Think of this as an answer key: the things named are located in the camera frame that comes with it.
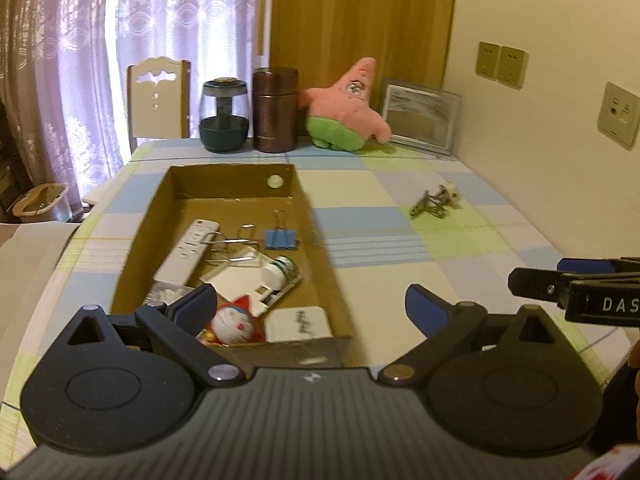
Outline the person's right hand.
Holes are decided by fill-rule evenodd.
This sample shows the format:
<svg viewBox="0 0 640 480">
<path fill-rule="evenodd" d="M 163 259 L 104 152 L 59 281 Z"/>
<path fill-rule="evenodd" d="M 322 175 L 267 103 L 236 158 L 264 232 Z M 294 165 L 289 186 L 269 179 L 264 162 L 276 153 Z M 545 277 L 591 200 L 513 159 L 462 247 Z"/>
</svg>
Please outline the person's right hand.
<svg viewBox="0 0 640 480">
<path fill-rule="evenodd" d="M 634 370 L 634 391 L 637 396 L 640 396 L 640 340 L 637 340 L 631 348 L 627 364 Z"/>
</svg>

